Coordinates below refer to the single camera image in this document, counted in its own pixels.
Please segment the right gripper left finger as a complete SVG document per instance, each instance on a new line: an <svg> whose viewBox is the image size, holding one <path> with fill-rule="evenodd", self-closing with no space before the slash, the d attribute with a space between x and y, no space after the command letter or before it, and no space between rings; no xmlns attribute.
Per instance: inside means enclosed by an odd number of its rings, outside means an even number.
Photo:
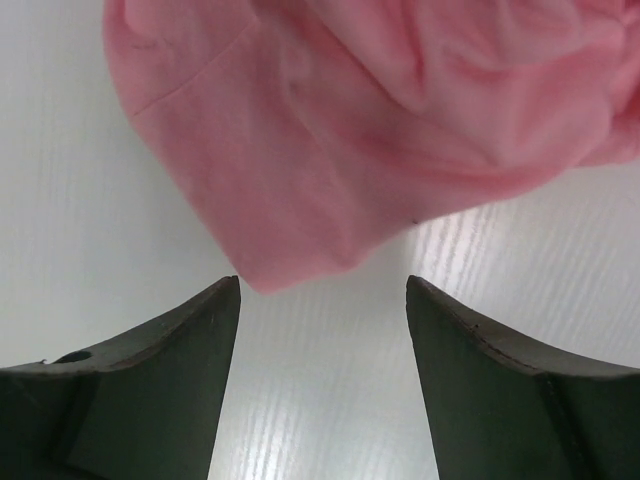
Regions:
<svg viewBox="0 0 640 480"><path fill-rule="evenodd" d="M240 313L225 277L57 361L1 372L5 479L204 479Z"/></svg>

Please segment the pink t shirt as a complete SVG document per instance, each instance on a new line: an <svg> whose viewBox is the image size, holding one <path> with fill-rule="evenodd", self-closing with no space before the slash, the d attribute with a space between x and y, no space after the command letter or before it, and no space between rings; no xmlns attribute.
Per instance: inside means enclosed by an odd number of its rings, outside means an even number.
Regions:
<svg viewBox="0 0 640 480"><path fill-rule="evenodd" d="M238 274L639 155L635 1L108 1L121 106Z"/></svg>

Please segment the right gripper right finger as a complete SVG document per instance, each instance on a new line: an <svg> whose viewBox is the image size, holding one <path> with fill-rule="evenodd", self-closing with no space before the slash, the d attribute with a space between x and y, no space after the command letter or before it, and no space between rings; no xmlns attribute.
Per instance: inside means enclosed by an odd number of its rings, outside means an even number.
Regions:
<svg viewBox="0 0 640 480"><path fill-rule="evenodd" d="M413 276L406 314L443 479L635 479L639 372L528 337Z"/></svg>

